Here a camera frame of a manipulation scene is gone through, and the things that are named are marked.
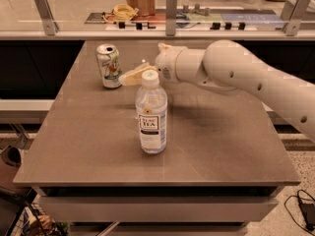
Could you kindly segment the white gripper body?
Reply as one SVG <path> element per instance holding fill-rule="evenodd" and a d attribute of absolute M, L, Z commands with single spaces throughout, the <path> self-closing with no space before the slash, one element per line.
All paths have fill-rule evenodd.
<path fill-rule="evenodd" d="M 156 57 L 155 66 L 159 75 L 169 83 L 179 83 L 176 76 L 176 61 L 185 46 L 173 46 L 165 43 L 157 45 L 159 55 Z"/>

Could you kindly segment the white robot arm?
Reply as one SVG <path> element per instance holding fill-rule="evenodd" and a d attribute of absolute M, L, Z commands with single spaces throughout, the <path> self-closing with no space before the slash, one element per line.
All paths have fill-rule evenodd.
<path fill-rule="evenodd" d="M 205 49 L 161 43 L 155 64 L 144 63 L 119 77 L 124 86 L 138 85 L 155 70 L 167 83 L 189 83 L 219 94 L 245 90 L 264 102 L 288 124 L 315 141 L 315 85 L 278 70 L 231 40 Z"/>

